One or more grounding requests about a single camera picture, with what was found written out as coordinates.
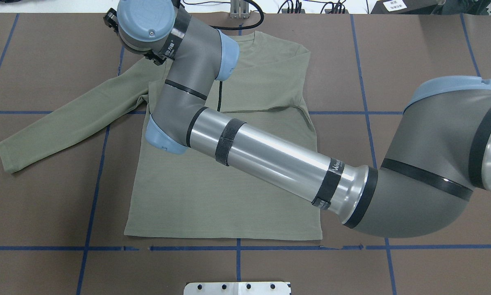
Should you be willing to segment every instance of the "black rubber seal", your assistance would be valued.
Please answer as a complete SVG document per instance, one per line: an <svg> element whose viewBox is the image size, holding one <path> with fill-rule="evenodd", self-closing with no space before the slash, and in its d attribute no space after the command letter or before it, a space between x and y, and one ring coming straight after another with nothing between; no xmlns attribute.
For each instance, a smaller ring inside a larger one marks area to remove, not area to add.
<svg viewBox="0 0 491 295"><path fill-rule="evenodd" d="M191 131L193 131L193 126L195 125L196 120L200 116L200 114L206 109L207 107L201 107L196 114L193 116L193 119L191 119L191 123L189 123L189 128L187 129L187 136L185 138L185 142L187 146L190 148L191 147Z"/></svg>
<svg viewBox="0 0 491 295"><path fill-rule="evenodd" d="M353 211L352 215L344 224L349 228L358 226L358 223L360 223L362 217L364 217L366 211L368 210L371 199L373 199L373 194L375 193L375 188L377 187L378 171L375 168L368 168L368 179L366 179L366 185L362 191L362 196L360 196L360 200L358 200L355 211Z"/></svg>
<svg viewBox="0 0 491 295"><path fill-rule="evenodd" d="M187 93L189 93L190 95L194 95L196 97L199 97L203 100L207 100L207 95L203 95L202 93L196 91L196 90L193 90L189 87L186 87L186 86L183 86L182 84L178 84L177 82L174 82L174 81L171 81L171 80L165 80L165 84L169 85L169 86L173 86L174 88L178 88L182 91L185 91Z"/></svg>
<svg viewBox="0 0 491 295"><path fill-rule="evenodd" d="M327 210L331 205L333 194L339 186L345 164L337 159L331 158L330 166L324 175L322 184L311 204L322 210Z"/></svg>
<svg viewBox="0 0 491 295"><path fill-rule="evenodd" d="M473 137L470 158L468 160L468 175L470 176L472 185L482 189L485 189L482 182L482 162L484 160L484 153L486 152L486 146L488 145L490 135L491 108L489 108L484 115L484 118L482 119L482 122L480 122L475 136Z"/></svg>
<svg viewBox="0 0 491 295"><path fill-rule="evenodd" d="M184 8L178 8L173 29L169 35L167 35L167 39L165 39L165 43L160 49L159 55L175 60L176 52L185 37L190 22L191 15L187 13Z"/></svg>
<svg viewBox="0 0 491 295"><path fill-rule="evenodd" d="M214 151L214 159L218 163L229 166L229 164L227 164L227 156L229 156L229 151L231 150L231 146L233 146L234 137L238 133L240 127L244 124L244 121L238 119L231 119L231 121L227 123L220 135L216 150Z"/></svg>
<svg viewBox="0 0 491 295"><path fill-rule="evenodd" d="M473 191L451 179L447 179L424 169L411 166L409 164L395 161L394 159L384 159L381 168L386 168L408 176L411 179L426 183L436 189L440 189L450 195L469 201Z"/></svg>

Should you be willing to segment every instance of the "blue joint cap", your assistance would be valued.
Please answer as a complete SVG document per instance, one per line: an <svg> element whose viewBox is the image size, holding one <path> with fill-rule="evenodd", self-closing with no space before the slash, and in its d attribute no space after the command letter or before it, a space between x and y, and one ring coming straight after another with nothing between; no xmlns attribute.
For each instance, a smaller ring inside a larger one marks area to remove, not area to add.
<svg viewBox="0 0 491 295"><path fill-rule="evenodd" d="M216 80L225 81L236 67L238 56L240 55L240 47L238 47L236 41L225 35L221 30L218 30L218 32L222 41L222 61L220 62L220 71Z"/></svg>
<svg viewBox="0 0 491 295"><path fill-rule="evenodd" d="M450 75L431 79L417 88L406 108L417 101L441 93L459 90L491 90L491 79L483 80L474 75Z"/></svg>
<svg viewBox="0 0 491 295"><path fill-rule="evenodd" d="M120 0L116 14L127 35L142 42L167 36L176 18L171 0Z"/></svg>
<svg viewBox="0 0 491 295"><path fill-rule="evenodd" d="M182 155L187 151L187 146L181 145L174 139L165 134L152 119L149 118L147 130L145 131L145 139L155 148L167 151L169 153Z"/></svg>

